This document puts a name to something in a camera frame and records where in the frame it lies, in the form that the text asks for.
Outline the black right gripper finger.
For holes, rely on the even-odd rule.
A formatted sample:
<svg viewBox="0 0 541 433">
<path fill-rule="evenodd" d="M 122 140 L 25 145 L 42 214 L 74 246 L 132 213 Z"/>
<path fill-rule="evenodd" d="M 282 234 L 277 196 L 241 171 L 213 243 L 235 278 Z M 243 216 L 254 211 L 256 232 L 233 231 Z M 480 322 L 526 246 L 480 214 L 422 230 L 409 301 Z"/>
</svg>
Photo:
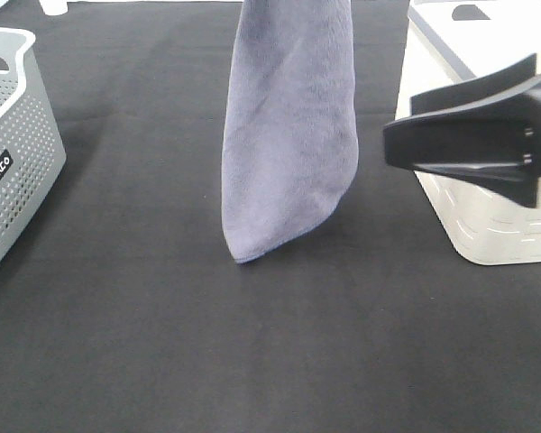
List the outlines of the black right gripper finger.
<svg viewBox="0 0 541 433">
<path fill-rule="evenodd" d="M 415 95 L 410 99 L 410 113 L 421 115 L 494 96 L 533 78 L 536 75 L 536 65 L 537 54 L 532 53 L 517 63 L 490 75 Z"/>
<path fill-rule="evenodd" d="M 541 75 L 491 97 L 385 126 L 385 162 L 465 181 L 536 207 L 541 179 Z"/>
</svg>

